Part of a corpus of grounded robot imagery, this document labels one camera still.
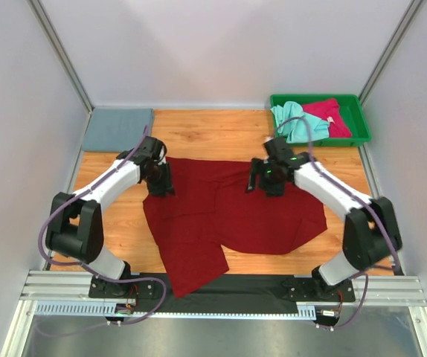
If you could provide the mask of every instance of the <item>white panel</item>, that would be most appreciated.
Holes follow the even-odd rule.
[[[408,274],[427,297],[427,2],[365,105],[382,191],[395,205]]]
[[[86,118],[27,2],[0,0],[0,349]]]
[[[409,0],[42,0],[97,106],[359,94]]]

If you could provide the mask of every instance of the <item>wooden tabletop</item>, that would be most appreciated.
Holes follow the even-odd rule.
[[[202,160],[250,161],[264,157],[263,142],[273,130],[265,110],[156,110],[152,136],[162,140],[168,156]],[[306,150],[297,148],[296,152]],[[114,161],[117,153],[85,152],[75,189],[97,178]],[[363,193],[369,187],[355,147],[315,148],[315,157],[342,181]],[[132,271],[164,272],[157,245],[147,226],[142,201],[145,183],[129,188],[103,214],[105,244]],[[341,250],[343,223],[324,208],[327,231],[306,245],[285,255],[243,254],[223,248],[232,274],[309,274]],[[57,256],[58,260],[67,259]],[[390,266],[388,260],[381,263]],[[74,270],[77,267],[52,267]],[[374,269],[375,275],[392,274]]]

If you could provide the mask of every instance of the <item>teal cloth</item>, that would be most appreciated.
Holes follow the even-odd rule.
[[[271,109],[276,121],[276,127],[293,117],[302,117],[306,119],[311,126],[312,140],[322,140],[330,136],[328,121],[322,120],[315,115],[304,112],[303,107],[296,102],[286,102],[284,106],[275,106]],[[301,120],[292,120],[283,125],[278,134],[286,137],[287,143],[307,143],[308,132],[306,125]]]

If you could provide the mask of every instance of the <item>gray floor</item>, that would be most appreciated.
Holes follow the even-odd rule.
[[[348,308],[343,314],[351,312]],[[52,316],[43,317],[39,328],[66,333],[102,321]],[[151,318],[130,327],[102,327],[69,338],[44,338],[31,332],[24,356],[413,357],[421,356],[419,351],[406,308],[364,308],[352,326],[335,332],[318,330],[306,321],[181,318]]]

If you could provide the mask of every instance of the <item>pink cloth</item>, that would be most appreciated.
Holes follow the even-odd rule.
[[[339,104],[334,98],[302,105],[306,113],[330,122],[330,138],[350,138],[352,133],[339,114]]]

